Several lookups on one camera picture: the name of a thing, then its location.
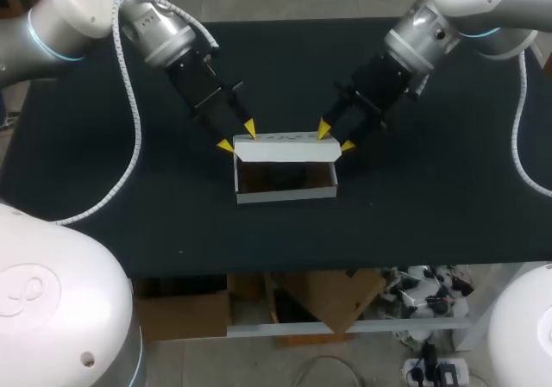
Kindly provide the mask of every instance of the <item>wires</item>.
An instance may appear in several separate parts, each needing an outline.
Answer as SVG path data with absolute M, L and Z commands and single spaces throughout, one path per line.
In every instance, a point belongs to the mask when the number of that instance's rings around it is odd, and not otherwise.
M 546 197 L 552 197 L 552 190 L 542 187 L 525 172 L 518 153 L 519 123 L 521 122 L 521 116 L 524 112 L 525 106 L 525 98 L 527 97 L 527 67 L 525 64 L 525 52 L 521 52 L 519 54 L 519 77 L 521 82 L 521 91 L 519 93 L 519 101 L 517 103 L 516 117 L 514 118 L 514 127 L 511 131 L 511 155 L 514 159 L 514 165 L 516 166 L 517 173 L 519 173 L 519 176 L 524 180 L 524 182 L 533 190 L 538 191 Z
M 305 376 L 312 370 L 314 365 L 320 361 L 321 359 L 331 359 L 333 361 L 336 361 L 338 363 L 341 363 L 345 367 L 347 367 L 351 374 L 354 377 L 354 382 L 356 384 L 356 387 L 362 387 L 362 378 L 361 376 L 356 372 L 356 370 L 349 364 L 347 361 L 340 359 L 334 355 L 319 355 L 317 357 L 314 357 L 313 359 L 307 360 L 303 365 L 301 365 L 301 368 L 299 369 L 299 374 L 297 378 L 295 378 L 295 381 L 292 384 L 292 387 L 299 387 L 301 383 L 303 383 L 303 380 Z
M 129 70 L 127 69 L 127 64 L 124 59 L 124 53 L 122 51 L 121 29 L 119 28 L 119 10 L 121 6 L 127 1 L 128 0 L 115 0 L 115 4 L 113 5 L 113 9 L 111 11 L 111 25 L 113 28 L 113 41 L 115 42 L 117 61 L 119 63 L 119 69 L 121 70 L 121 76 L 122 76 L 122 81 L 124 83 L 124 88 L 125 88 L 125 91 L 127 91 L 127 97 L 129 98 L 130 110 L 132 111 L 132 118 L 134 120 L 134 125 L 135 125 L 134 150 L 132 152 L 132 156 L 130 158 L 130 162 L 129 162 L 129 165 L 127 166 L 127 169 L 124 171 L 121 178 L 119 178 L 119 181 L 117 181 L 117 183 L 111 188 L 111 190 L 107 193 L 107 195 L 105 195 L 105 197 L 102 200 L 100 200 L 94 206 L 92 206 L 91 208 L 89 208 L 88 210 L 86 210 L 85 212 L 79 215 L 75 215 L 75 216 L 63 219 L 61 221 L 52 222 L 56 225 L 60 225 L 60 226 L 69 225 L 71 223 L 81 221 L 86 217 L 98 212 L 124 186 L 124 184 L 129 179 L 130 174 L 132 174 L 132 171 L 135 169 L 136 163 L 138 162 L 138 157 L 140 156 L 141 142 L 142 142 L 140 113 L 138 112 L 138 104 L 136 103 L 135 93 L 132 88 L 132 84 L 130 82 Z M 209 42 L 209 45 L 213 49 L 219 48 L 215 38 L 213 38 L 213 36 L 203 26 L 203 24 L 199 22 L 196 18 L 188 14 L 187 12 L 183 11 L 178 6 L 173 5 L 172 3 L 169 3 L 167 0 L 139 0 L 139 1 L 145 2 L 145 3 L 155 3 L 160 5 L 162 9 L 166 9 L 168 11 L 174 12 L 176 15 L 184 19 L 186 23 L 190 23 L 195 28 L 197 28 L 199 32 L 201 32 L 204 35 L 205 39 Z
M 481 383 L 483 383 L 485 385 L 485 387 L 489 387 L 489 383 L 482 376 L 478 376 L 477 374 L 474 374 L 474 373 L 470 372 L 469 377 L 470 378 L 476 378 L 476 379 L 480 380 Z

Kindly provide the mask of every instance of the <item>black table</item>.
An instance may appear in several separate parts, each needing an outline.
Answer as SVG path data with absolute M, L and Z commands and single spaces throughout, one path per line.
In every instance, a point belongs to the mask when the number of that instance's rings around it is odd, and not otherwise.
M 258 131 L 314 131 L 347 81 L 382 48 L 394 20 L 213 23 L 227 81 L 243 79 Z M 129 276 L 172 277 L 361 266 L 552 258 L 552 200 L 511 162 L 518 62 L 459 47 L 419 102 L 395 107 L 376 135 L 338 162 L 338 198 L 235 204 L 232 157 L 213 147 L 164 72 L 126 44 L 144 125 L 135 173 L 73 227 Z M 552 90 L 528 54 L 521 132 L 527 172 L 552 187 Z M 133 126 L 111 41 L 68 75 L 32 85 L 3 168 L 0 197 L 54 220 L 80 213 L 117 181 Z

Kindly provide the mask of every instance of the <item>white box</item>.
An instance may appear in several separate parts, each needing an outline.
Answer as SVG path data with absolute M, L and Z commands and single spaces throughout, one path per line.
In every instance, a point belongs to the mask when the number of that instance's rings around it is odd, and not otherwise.
M 317 133 L 277 133 L 257 134 L 257 139 L 253 140 L 249 135 L 237 135 L 234 150 L 238 203 L 337 195 L 334 163 L 341 157 L 342 150 L 333 137 L 319 140 Z

